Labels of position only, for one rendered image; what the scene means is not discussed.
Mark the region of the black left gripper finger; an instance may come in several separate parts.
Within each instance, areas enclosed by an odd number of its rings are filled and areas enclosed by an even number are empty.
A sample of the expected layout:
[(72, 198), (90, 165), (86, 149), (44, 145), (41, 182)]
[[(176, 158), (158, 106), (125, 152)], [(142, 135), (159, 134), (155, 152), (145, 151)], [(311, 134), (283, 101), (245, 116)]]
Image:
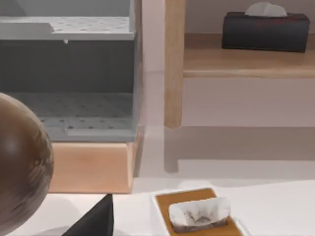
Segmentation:
[(113, 195), (107, 194), (66, 232), (65, 236), (113, 236)]

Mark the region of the pale wooden drawer front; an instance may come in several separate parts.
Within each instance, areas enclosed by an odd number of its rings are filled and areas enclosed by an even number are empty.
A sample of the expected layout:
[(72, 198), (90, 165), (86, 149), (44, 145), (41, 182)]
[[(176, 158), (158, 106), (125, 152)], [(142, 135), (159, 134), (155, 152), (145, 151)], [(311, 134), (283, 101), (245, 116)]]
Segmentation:
[(53, 143), (51, 193), (129, 193), (143, 143)]

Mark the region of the white and brown tissue box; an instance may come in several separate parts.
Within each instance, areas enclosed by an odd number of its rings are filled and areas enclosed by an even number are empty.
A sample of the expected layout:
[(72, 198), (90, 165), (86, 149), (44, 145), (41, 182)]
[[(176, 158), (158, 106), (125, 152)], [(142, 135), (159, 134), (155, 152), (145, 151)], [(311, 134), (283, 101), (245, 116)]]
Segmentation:
[(151, 194), (153, 236), (251, 236), (231, 211), (229, 198), (211, 187)]

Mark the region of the grey pierced drawer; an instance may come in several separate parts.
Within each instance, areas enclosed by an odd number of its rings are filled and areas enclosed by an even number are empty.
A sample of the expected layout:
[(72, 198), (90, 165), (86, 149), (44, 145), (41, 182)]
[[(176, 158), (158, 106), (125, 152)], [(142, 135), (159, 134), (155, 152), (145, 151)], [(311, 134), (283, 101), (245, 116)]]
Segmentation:
[(133, 142), (141, 89), (142, 0), (0, 0), (0, 93), (54, 142)]

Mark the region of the wooden open shelf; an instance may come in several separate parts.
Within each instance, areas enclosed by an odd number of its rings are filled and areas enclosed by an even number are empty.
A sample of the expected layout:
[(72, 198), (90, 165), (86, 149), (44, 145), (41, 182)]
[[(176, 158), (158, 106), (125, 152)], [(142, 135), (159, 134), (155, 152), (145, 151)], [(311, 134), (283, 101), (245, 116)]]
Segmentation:
[(315, 33), (306, 53), (219, 48), (220, 34), (185, 33), (186, 0), (165, 0), (164, 124), (182, 125), (184, 78), (315, 79)]

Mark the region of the black tissue box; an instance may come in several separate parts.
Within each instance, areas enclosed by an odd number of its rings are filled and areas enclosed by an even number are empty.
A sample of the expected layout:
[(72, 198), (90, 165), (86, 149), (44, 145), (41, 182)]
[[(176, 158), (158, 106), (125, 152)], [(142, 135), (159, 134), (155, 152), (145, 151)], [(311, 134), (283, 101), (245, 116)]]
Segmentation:
[(268, 2), (252, 4), (245, 12), (227, 12), (221, 47), (304, 53), (310, 20), (303, 13), (288, 13)]

